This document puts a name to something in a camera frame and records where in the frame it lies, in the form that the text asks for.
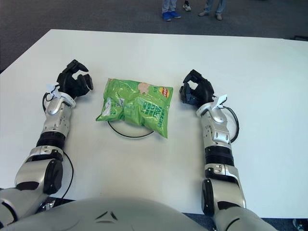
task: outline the blue shoe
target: blue shoe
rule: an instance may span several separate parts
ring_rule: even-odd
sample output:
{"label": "blue shoe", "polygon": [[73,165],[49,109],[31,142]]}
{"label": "blue shoe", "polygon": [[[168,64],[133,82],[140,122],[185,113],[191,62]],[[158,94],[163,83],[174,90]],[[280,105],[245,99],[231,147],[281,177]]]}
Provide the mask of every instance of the blue shoe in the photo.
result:
{"label": "blue shoe", "polygon": [[171,11],[169,12],[169,15],[173,18],[181,18],[181,15],[179,15],[178,13],[176,13],[175,11]]}
{"label": "blue shoe", "polygon": [[166,22],[170,22],[171,21],[169,12],[163,13],[162,17],[163,17],[163,20],[166,21]]}

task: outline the jeans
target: jeans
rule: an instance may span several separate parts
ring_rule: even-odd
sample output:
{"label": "jeans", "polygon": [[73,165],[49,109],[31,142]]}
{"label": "jeans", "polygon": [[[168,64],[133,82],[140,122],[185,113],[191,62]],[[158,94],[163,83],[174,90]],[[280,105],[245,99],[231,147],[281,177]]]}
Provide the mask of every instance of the jeans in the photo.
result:
{"label": "jeans", "polygon": [[163,0],[162,13],[166,13],[168,11],[175,11],[175,5],[177,0]]}
{"label": "jeans", "polygon": [[[226,2],[227,0],[219,0],[219,4],[216,9],[216,15],[223,12],[223,10],[226,8]],[[214,3],[214,0],[207,0],[204,10],[210,13],[213,7],[213,3]]]}

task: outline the person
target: person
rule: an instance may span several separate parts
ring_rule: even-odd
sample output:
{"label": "person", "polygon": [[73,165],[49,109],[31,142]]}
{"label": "person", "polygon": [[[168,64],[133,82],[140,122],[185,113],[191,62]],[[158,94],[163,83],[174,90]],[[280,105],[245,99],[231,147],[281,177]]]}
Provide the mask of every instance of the person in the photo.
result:
{"label": "person", "polygon": [[[219,20],[219,21],[222,20],[222,12],[226,8],[226,1],[227,0],[219,0],[219,4],[217,6],[216,14],[215,14],[217,20]],[[209,15],[209,13],[211,12],[211,9],[213,7],[213,3],[214,3],[214,0],[207,0],[207,3],[205,4],[204,11],[202,11],[198,15],[200,17]]]}
{"label": "person", "polygon": [[184,2],[183,9],[185,11],[192,11],[192,8],[187,0]]}
{"label": "person", "polygon": [[175,11],[176,3],[177,0],[163,0],[162,17],[164,21],[170,22],[171,18],[181,18],[181,15]]}

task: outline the white sneaker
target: white sneaker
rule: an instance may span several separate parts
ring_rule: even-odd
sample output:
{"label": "white sneaker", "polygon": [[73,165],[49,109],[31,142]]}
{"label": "white sneaker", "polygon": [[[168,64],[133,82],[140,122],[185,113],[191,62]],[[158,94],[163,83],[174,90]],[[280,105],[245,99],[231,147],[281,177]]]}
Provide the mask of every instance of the white sneaker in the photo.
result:
{"label": "white sneaker", "polygon": [[216,14],[216,19],[221,21],[222,20],[222,15],[220,13]]}
{"label": "white sneaker", "polygon": [[186,11],[192,11],[192,8],[186,4],[183,5],[183,8],[186,10]]}

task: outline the white tag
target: white tag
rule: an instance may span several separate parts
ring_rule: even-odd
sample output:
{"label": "white tag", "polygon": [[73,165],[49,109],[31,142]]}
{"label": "white tag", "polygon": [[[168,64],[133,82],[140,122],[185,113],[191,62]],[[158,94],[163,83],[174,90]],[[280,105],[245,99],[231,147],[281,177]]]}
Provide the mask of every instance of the white tag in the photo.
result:
{"label": "white tag", "polygon": [[214,107],[212,107],[212,109],[216,107],[222,108],[223,106],[221,104],[224,103],[226,100],[227,100],[227,95],[221,95],[218,98],[215,98],[213,102]]}
{"label": "white tag", "polygon": [[53,96],[54,98],[58,99],[61,98],[61,94],[58,91],[58,87],[56,87],[55,85],[47,84],[47,90],[49,91],[51,97]]}
{"label": "white tag", "polygon": [[111,109],[111,99],[108,97],[107,102],[105,103],[106,109],[103,112],[103,116],[110,116],[110,109]]}

